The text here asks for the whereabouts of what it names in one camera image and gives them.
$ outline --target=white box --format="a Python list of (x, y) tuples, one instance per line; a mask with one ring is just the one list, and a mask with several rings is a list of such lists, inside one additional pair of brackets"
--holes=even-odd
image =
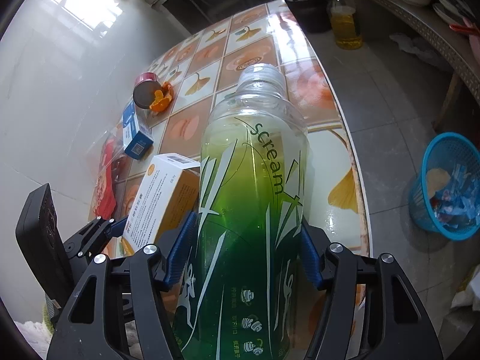
[(191, 170), (197, 167), (198, 161), (179, 154), (152, 158), (123, 231), (121, 243), (127, 254), (155, 243), (162, 233), (178, 227), (198, 197), (199, 174)]

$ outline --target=plastic bottle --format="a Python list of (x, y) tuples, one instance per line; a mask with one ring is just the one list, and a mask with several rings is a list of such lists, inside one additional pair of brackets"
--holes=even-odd
[(210, 114), (198, 239), (173, 322), (186, 360), (289, 351), (308, 141), (286, 93), (276, 67), (254, 64)]
[(356, 18), (356, 9), (350, 7), (345, 0), (330, 0), (327, 13), (337, 46), (346, 50), (360, 48), (363, 39)]

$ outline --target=blue gripper pad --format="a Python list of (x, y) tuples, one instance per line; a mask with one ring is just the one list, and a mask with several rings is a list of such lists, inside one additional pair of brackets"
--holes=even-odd
[(300, 259), (303, 270), (305, 271), (307, 279), (315, 288), (320, 288), (323, 281), (322, 275), (320, 274), (320, 256), (303, 224), (301, 226), (300, 236)]
[(106, 236), (108, 238), (121, 237), (123, 234), (123, 229), (125, 228), (127, 219), (128, 219), (128, 216), (124, 216), (119, 221), (112, 223), (112, 226), (110, 227), (110, 229), (107, 230)]
[(166, 272), (163, 282), (168, 288), (171, 288), (174, 284), (180, 281), (196, 233), (197, 214), (192, 211), (188, 214), (183, 225), (181, 225), (180, 233), (173, 243), (169, 256), (166, 259)]

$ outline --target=white bottle cap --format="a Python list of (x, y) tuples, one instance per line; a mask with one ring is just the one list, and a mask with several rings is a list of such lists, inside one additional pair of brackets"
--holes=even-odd
[(285, 82), (285, 76), (272, 64), (252, 64), (248, 66), (238, 79), (238, 87), (243, 83), (250, 81), (266, 81), (273, 84), (282, 91), (282, 96), (287, 95), (287, 83)]

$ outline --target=cooking oil bottle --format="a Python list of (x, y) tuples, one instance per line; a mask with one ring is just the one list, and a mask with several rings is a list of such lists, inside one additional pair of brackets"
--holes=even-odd
[(363, 39), (360, 34), (356, 9), (350, 7), (345, 0), (330, 0), (327, 12), (337, 46), (346, 50), (360, 48)]

